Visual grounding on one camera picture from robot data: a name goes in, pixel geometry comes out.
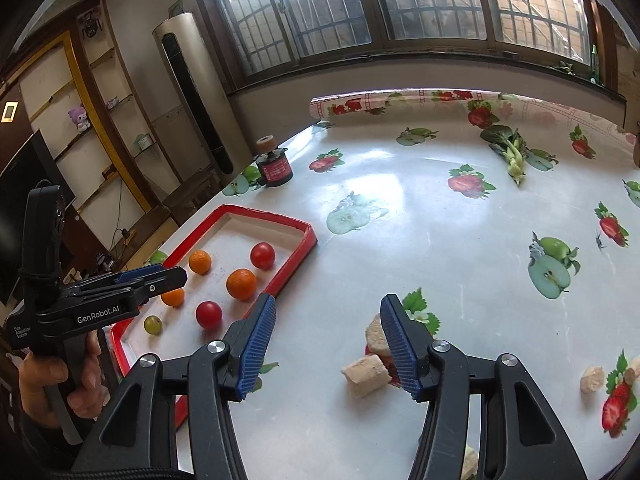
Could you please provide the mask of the person's left hand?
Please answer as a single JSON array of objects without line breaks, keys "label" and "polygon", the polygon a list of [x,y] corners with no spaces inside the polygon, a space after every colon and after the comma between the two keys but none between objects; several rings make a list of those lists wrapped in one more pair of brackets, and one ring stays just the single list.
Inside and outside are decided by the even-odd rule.
[{"label": "person's left hand", "polygon": [[[107,390],[102,385],[100,354],[98,335],[88,333],[80,386],[67,397],[68,405],[80,418],[96,418],[103,410]],[[67,378],[68,369],[61,359],[42,358],[29,352],[18,369],[24,413],[40,426],[58,428],[60,423],[44,388],[62,384]]]}]

